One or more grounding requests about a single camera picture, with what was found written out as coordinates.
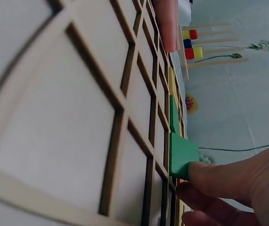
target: yellow wooden block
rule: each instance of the yellow wooden block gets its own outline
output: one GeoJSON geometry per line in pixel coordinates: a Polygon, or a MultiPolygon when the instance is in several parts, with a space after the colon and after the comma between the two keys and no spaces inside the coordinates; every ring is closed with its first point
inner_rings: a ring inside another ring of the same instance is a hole
{"type": "Polygon", "coordinates": [[[182,31],[182,38],[183,39],[191,39],[190,32],[188,30],[183,30],[182,31]]]}
{"type": "Polygon", "coordinates": [[[202,59],[204,57],[202,48],[200,46],[194,47],[193,52],[194,52],[194,59],[202,59]]]}
{"type": "Polygon", "coordinates": [[[175,73],[172,67],[169,67],[169,91],[170,95],[174,96],[177,110],[179,109],[179,101],[178,101],[178,96],[177,96],[177,89],[176,89],[176,83],[175,83],[175,73]]]}
{"type": "Polygon", "coordinates": [[[180,121],[179,121],[179,135],[181,137],[183,137],[183,135],[182,135],[182,129],[181,129],[181,122],[180,121]]]}
{"type": "Polygon", "coordinates": [[[188,205],[186,205],[182,200],[179,201],[179,226],[185,226],[182,223],[181,216],[184,212],[190,211],[188,205]]]}

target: yellow bead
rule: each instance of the yellow bead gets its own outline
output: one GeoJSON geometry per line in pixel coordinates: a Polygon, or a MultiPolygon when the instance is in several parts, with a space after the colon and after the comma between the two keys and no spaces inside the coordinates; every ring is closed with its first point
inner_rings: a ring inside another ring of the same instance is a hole
{"type": "Polygon", "coordinates": [[[202,52],[201,47],[194,47],[193,51],[194,51],[194,58],[195,59],[202,59],[204,57],[204,54],[202,52]]]}
{"type": "Polygon", "coordinates": [[[183,31],[182,31],[182,38],[183,38],[183,39],[191,39],[191,38],[190,38],[190,33],[189,33],[188,30],[183,30],[183,31]]]}

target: wooden toy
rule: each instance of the wooden toy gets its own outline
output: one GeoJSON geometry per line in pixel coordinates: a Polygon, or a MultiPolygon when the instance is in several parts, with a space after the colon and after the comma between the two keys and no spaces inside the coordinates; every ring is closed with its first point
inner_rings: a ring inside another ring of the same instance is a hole
{"type": "Polygon", "coordinates": [[[207,36],[207,35],[214,35],[214,34],[232,34],[235,31],[210,31],[210,32],[200,32],[198,33],[197,30],[182,30],[182,38],[195,40],[198,37],[207,36]]]}
{"type": "Polygon", "coordinates": [[[176,107],[175,98],[173,95],[170,95],[170,129],[171,132],[179,134],[179,118],[178,111],[176,107]]]}
{"type": "Polygon", "coordinates": [[[174,226],[185,103],[151,1],[47,2],[0,74],[0,205],[41,225],[174,226]]]}
{"type": "Polygon", "coordinates": [[[198,146],[178,134],[171,133],[170,176],[190,181],[187,170],[191,161],[199,161],[198,146]]]}
{"type": "Polygon", "coordinates": [[[232,64],[232,63],[243,63],[248,62],[248,58],[232,58],[225,60],[213,60],[209,62],[196,62],[196,63],[187,63],[187,60],[192,59],[201,59],[205,55],[220,53],[220,52],[230,52],[230,51],[242,51],[244,48],[219,48],[219,49],[203,49],[200,46],[201,44],[211,44],[219,42],[228,42],[228,41],[239,41],[239,38],[224,38],[224,39],[211,39],[211,40],[196,40],[201,36],[206,35],[220,35],[220,34],[230,34],[235,33],[234,31],[209,31],[209,32],[197,32],[197,28],[203,27],[212,27],[212,26],[229,26],[230,23],[214,23],[214,24],[201,24],[194,25],[189,27],[179,28],[179,40],[180,40],[180,50],[178,50],[178,55],[180,59],[181,71],[183,74],[183,79],[185,81],[189,80],[188,78],[188,69],[196,68],[202,66],[213,66],[213,65],[223,65],[223,64],[232,64]]]}

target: white surface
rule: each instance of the white surface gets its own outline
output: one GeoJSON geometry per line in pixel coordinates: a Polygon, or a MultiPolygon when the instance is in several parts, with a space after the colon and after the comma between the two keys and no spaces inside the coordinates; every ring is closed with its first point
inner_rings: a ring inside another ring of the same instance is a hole
{"type": "Polygon", "coordinates": [[[95,60],[111,84],[119,88],[129,45],[110,1],[82,1],[76,14],[95,60]]]}
{"type": "Polygon", "coordinates": [[[44,0],[0,1],[0,76],[50,15],[51,10],[44,0]]]}
{"type": "Polygon", "coordinates": [[[139,45],[139,53],[143,59],[148,76],[152,78],[153,55],[147,42],[145,32],[142,29],[139,31],[138,34],[137,44],[139,45]]]}
{"type": "Polygon", "coordinates": [[[127,23],[133,28],[136,18],[136,9],[134,8],[133,1],[118,0],[122,8],[123,14],[126,17],[127,23]]]}
{"type": "Polygon", "coordinates": [[[97,212],[113,117],[113,108],[61,35],[8,123],[0,170],[97,212]]]}
{"type": "Polygon", "coordinates": [[[62,226],[0,202],[0,226],[62,226]]]}
{"type": "Polygon", "coordinates": [[[151,195],[150,226],[159,226],[161,219],[163,180],[157,172],[154,175],[151,195]]]}
{"type": "Polygon", "coordinates": [[[156,141],[155,141],[156,155],[159,161],[163,164],[163,152],[164,152],[164,129],[162,122],[158,115],[156,116],[156,141]]]}
{"type": "Polygon", "coordinates": [[[146,179],[147,157],[130,132],[124,140],[119,185],[115,191],[114,216],[125,223],[140,225],[146,179]]]}
{"type": "Polygon", "coordinates": [[[162,111],[164,112],[164,108],[165,108],[165,102],[164,102],[164,89],[163,89],[163,83],[162,80],[160,79],[160,77],[157,78],[157,94],[158,94],[158,101],[159,104],[162,108],[162,111]]]}
{"type": "Polygon", "coordinates": [[[141,134],[148,139],[151,96],[137,65],[135,65],[131,73],[127,94],[131,109],[130,115],[133,117],[141,134]]]}

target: wooden stick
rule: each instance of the wooden stick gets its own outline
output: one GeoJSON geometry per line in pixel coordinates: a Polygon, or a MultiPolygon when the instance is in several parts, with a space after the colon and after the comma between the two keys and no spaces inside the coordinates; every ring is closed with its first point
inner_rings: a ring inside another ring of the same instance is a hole
{"type": "Polygon", "coordinates": [[[248,58],[237,58],[237,59],[227,59],[227,60],[216,60],[216,61],[203,61],[199,63],[192,63],[188,64],[188,68],[195,68],[195,67],[204,67],[204,66],[212,66],[212,65],[226,65],[226,64],[233,64],[233,63],[242,63],[248,62],[248,58]]]}
{"type": "Polygon", "coordinates": [[[204,53],[204,55],[206,55],[206,54],[212,54],[212,53],[238,52],[238,51],[243,51],[243,50],[244,50],[244,48],[242,48],[242,47],[203,49],[203,53],[204,53]]]}
{"type": "Polygon", "coordinates": [[[187,72],[187,60],[185,56],[185,47],[183,45],[183,38],[182,38],[182,31],[181,27],[179,27],[179,44],[180,44],[180,49],[177,51],[178,52],[178,57],[180,61],[180,67],[181,67],[181,72],[182,72],[182,78],[184,81],[189,80],[189,74],[187,72]]]}
{"type": "Polygon", "coordinates": [[[190,29],[195,29],[195,28],[200,28],[200,27],[216,27],[216,26],[230,26],[231,23],[212,23],[212,24],[200,24],[200,25],[193,25],[189,27],[183,27],[184,30],[190,30],[190,29]]]}
{"type": "Polygon", "coordinates": [[[199,32],[198,36],[206,36],[210,34],[234,34],[236,33],[235,31],[210,31],[210,32],[199,32]]]}
{"type": "Polygon", "coordinates": [[[229,38],[229,39],[209,39],[209,40],[195,40],[192,41],[193,45],[217,43],[217,42],[227,42],[227,41],[239,41],[239,38],[229,38]]]}

